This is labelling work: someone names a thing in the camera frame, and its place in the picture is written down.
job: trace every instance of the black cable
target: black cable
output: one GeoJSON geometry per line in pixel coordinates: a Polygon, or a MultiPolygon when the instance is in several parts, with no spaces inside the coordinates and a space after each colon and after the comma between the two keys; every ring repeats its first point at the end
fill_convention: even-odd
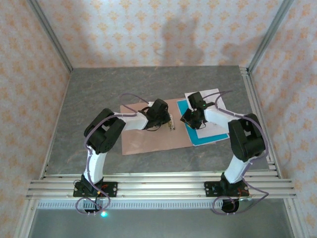
{"type": "Polygon", "coordinates": [[[160,129],[160,126],[161,126],[161,125],[159,125],[158,128],[155,129],[155,130],[149,130],[149,129],[147,129],[147,131],[157,131],[158,129],[160,129]]]}
{"type": "Polygon", "coordinates": [[[201,130],[201,129],[204,129],[204,128],[206,128],[206,124],[203,122],[203,124],[204,124],[204,127],[203,128],[198,128],[198,129],[196,129],[196,130],[201,130]]]}
{"type": "Polygon", "coordinates": [[[145,108],[143,108],[141,111],[145,111],[145,110],[147,110],[147,109],[149,109],[150,107],[145,107],[145,108]]]}
{"type": "Polygon", "coordinates": [[[75,183],[76,181],[81,182],[79,179],[76,179],[76,180],[73,182],[74,187],[76,187],[76,183],[75,183]]]}
{"type": "MultiPolygon", "coordinates": [[[[99,197],[100,194],[101,193],[97,194],[96,199],[95,199],[95,203],[97,203],[97,198],[99,197]]],[[[95,204],[95,210],[96,210],[96,212],[100,211],[100,209],[97,209],[96,204],[95,204]]]]}

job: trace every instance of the white paper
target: white paper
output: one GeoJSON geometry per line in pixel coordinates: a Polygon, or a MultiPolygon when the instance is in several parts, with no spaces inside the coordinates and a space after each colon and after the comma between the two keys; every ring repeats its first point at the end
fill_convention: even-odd
{"type": "MultiPolygon", "coordinates": [[[[216,89],[211,89],[211,90],[200,91],[200,94],[202,95],[202,97],[205,97],[209,94],[217,93],[217,92],[219,92],[219,90],[216,88],[216,89]]],[[[195,93],[195,92],[185,93],[188,108],[191,110],[192,110],[192,107],[190,106],[190,103],[188,101],[188,96],[193,94],[193,93],[195,93]]],[[[219,94],[215,94],[215,95],[212,95],[210,97],[205,98],[204,100],[206,101],[206,103],[215,102],[216,98],[218,96],[219,96],[219,94]]],[[[222,98],[219,98],[217,103],[218,103],[219,107],[226,109],[222,98]]],[[[221,126],[219,126],[215,123],[212,123],[212,122],[207,122],[206,127],[205,128],[204,127],[205,127],[204,124],[202,124],[200,127],[201,129],[196,130],[198,138],[226,134],[226,130],[224,128],[222,128],[221,126]]]]}

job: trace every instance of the brown paper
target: brown paper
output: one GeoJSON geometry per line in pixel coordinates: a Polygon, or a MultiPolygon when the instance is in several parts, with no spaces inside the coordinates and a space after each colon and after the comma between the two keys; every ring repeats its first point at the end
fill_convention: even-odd
{"type": "MultiPolygon", "coordinates": [[[[184,99],[165,100],[168,104],[168,112],[174,120],[175,130],[170,130],[168,124],[164,124],[157,131],[146,130],[129,130],[123,131],[122,154],[133,155],[139,153],[147,153],[160,150],[170,150],[193,146],[186,131],[185,124],[180,121],[181,114],[179,112],[177,101],[184,99]]],[[[135,110],[141,110],[147,106],[146,103],[136,103],[128,105],[135,110]]],[[[121,113],[131,113],[130,110],[121,106],[121,113]]]]}

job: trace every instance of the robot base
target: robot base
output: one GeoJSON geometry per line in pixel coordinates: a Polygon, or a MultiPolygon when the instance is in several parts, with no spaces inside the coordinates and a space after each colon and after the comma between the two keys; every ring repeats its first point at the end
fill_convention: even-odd
{"type": "Polygon", "coordinates": [[[230,188],[225,190],[222,181],[207,181],[204,183],[206,197],[238,197],[238,199],[224,199],[221,210],[225,213],[234,213],[239,209],[239,198],[248,197],[249,190],[247,185],[243,181],[239,181],[235,184],[230,184],[230,188]]]}
{"type": "Polygon", "coordinates": [[[222,188],[220,181],[207,181],[204,183],[204,187],[206,197],[248,197],[250,195],[248,187],[243,181],[236,183],[233,188],[227,190],[222,188]]]}
{"type": "MultiPolygon", "coordinates": [[[[109,197],[116,197],[118,192],[117,182],[99,181],[95,186],[108,194],[109,197]]],[[[82,175],[81,180],[75,183],[73,197],[96,197],[98,191],[82,175]]]]}

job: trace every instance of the orange floral wallpaper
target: orange floral wallpaper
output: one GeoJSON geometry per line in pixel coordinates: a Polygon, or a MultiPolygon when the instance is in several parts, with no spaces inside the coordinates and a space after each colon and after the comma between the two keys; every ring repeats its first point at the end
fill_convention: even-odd
{"type": "Polygon", "coordinates": [[[0,237],[13,237],[69,78],[26,0],[0,1],[0,237]]]}
{"type": "Polygon", "coordinates": [[[317,1],[294,1],[254,76],[283,174],[317,236],[317,1]]]}
{"type": "Polygon", "coordinates": [[[282,0],[39,3],[73,67],[248,66],[282,0]]]}

